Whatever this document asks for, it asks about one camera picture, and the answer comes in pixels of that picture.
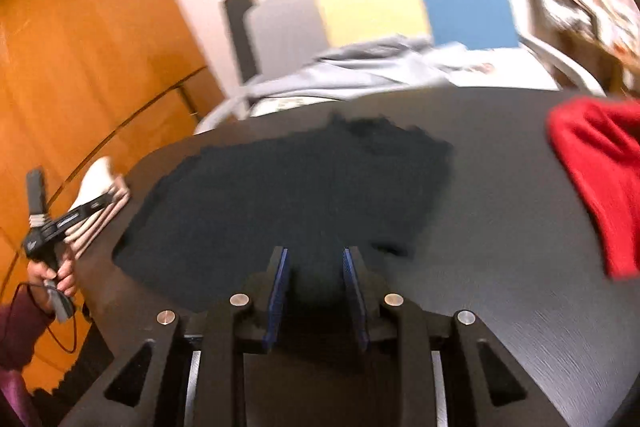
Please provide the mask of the person left forearm purple sleeve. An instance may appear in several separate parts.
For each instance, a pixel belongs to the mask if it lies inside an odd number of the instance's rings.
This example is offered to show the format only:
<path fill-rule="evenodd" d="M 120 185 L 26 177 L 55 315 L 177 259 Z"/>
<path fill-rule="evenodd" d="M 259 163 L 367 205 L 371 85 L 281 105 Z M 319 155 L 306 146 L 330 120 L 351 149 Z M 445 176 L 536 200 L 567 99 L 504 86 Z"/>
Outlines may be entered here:
<path fill-rule="evenodd" d="M 32 363 L 35 345 L 53 319 L 53 313 L 36 305 L 29 288 L 21 288 L 12 303 L 1 306 L 2 425 L 42 425 L 22 373 Z"/>

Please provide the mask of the person left hand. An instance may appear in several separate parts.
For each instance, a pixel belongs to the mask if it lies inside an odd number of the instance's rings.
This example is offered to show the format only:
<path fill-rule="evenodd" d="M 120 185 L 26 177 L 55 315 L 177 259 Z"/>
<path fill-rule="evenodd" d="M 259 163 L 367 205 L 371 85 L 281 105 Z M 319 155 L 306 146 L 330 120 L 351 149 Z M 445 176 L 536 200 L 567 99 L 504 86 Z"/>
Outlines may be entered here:
<path fill-rule="evenodd" d="M 66 251 L 58 271 L 54 271 L 44 262 L 29 260 L 27 263 L 27 280 L 29 290 L 32 293 L 36 305 L 46 313 L 53 312 L 51 297 L 44 283 L 52 281 L 56 283 L 56 288 L 66 297 L 74 297 L 77 293 L 77 282 L 75 274 L 75 256 L 71 251 Z"/>

